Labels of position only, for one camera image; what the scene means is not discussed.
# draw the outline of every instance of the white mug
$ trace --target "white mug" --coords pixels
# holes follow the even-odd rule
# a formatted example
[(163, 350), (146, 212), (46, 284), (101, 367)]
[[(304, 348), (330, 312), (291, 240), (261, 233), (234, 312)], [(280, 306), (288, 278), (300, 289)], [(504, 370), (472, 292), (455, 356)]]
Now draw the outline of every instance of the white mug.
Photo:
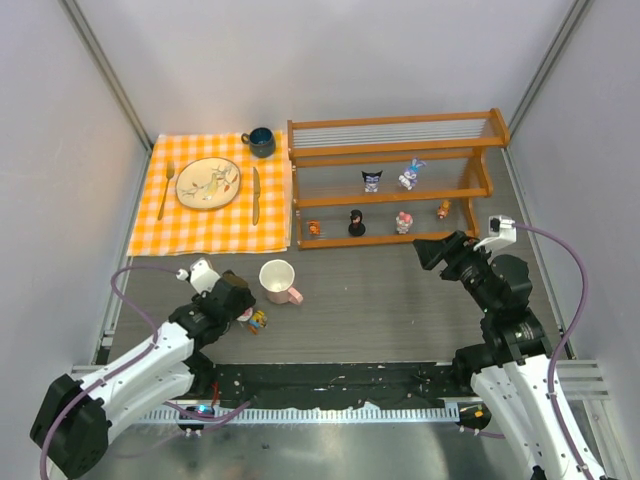
[(302, 303), (302, 295), (293, 288), (296, 271), (284, 260), (271, 260), (260, 269), (260, 285), (273, 303)]

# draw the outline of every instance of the white wall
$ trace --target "white wall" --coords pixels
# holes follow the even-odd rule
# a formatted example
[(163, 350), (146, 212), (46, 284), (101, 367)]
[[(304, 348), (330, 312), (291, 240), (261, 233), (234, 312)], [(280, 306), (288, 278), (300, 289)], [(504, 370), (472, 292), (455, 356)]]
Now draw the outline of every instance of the white wall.
[(0, 25), (0, 476), (27, 480), (49, 383), (91, 360), (145, 159), (57, 2)]
[(571, 0), (81, 0), (153, 135), (501, 107)]
[[(575, 346), (598, 359), (630, 449), (640, 442), (638, 18), (637, 0), (594, 2), (512, 143), (535, 223), (586, 260), (591, 295)], [(570, 319), (576, 268), (555, 246), (542, 250)], [(635, 453), (628, 460), (638, 468)]]

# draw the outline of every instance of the wooden shelf frame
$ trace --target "wooden shelf frame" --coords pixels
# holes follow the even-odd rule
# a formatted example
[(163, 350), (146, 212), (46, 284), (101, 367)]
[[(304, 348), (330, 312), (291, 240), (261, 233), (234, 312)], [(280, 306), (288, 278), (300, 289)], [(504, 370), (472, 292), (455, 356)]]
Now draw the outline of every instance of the wooden shelf frame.
[[(447, 129), (449, 126), (447, 122), (454, 122), (450, 129)], [(493, 184), (485, 162), (486, 150), (489, 147), (504, 148), (510, 141), (504, 119), (500, 111), (495, 108), (487, 112), (409, 117), (303, 123), (294, 123), (289, 120), (288, 131), (297, 242), (301, 249), (408, 243), (416, 238), (440, 239), (451, 233), (433, 232), (336, 239), (304, 239), (301, 209), (344, 205), (357, 206), (416, 200), (457, 200), (461, 202), (462, 211), (467, 221), (467, 234), (478, 236), (480, 230), (473, 210), (473, 199), (489, 197), (493, 194)], [(311, 131), (312, 134), (307, 134), (302, 140), (296, 138), (297, 133), (305, 131)], [(378, 135), (382, 139), (391, 139), (391, 141), (377, 143)], [(408, 162), (415, 157), (427, 162), (466, 159), (457, 188), (300, 197), (299, 168)]]

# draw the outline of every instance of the plate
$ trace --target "plate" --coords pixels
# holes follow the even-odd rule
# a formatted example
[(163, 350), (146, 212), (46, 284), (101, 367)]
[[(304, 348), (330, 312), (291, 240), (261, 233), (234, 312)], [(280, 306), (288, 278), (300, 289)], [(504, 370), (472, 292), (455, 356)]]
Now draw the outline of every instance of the plate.
[(203, 158), (180, 172), (176, 195), (185, 207), (198, 210), (224, 207), (240, 191), (240, 177), (240, 169), (231, 160)]

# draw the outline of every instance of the placemat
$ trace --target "placemat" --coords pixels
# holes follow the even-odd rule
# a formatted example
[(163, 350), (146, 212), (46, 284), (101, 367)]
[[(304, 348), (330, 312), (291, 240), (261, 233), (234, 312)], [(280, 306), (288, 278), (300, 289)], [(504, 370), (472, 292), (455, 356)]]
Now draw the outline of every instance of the placemat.
[[(274, 132), (275, 153), (259, 159), (240, 140), (240, 133), (222, 135), (161, 135), (140, 200), (128, 255), (183, 253), (264, 253), (286, 250), (291, 232), (291, 166), (287, 139)], [(238, 195), (217, 210), (194, 210), (176, 196), (176, 180), (190, 163), (209, 157), (232, 161), (241, 172)], [(164, 216), (158, 220), (167, 183), (167, 165), (175, 174), (169, 180)], [(253, 167), (260, 177), (260, 219), (253, 225)]]

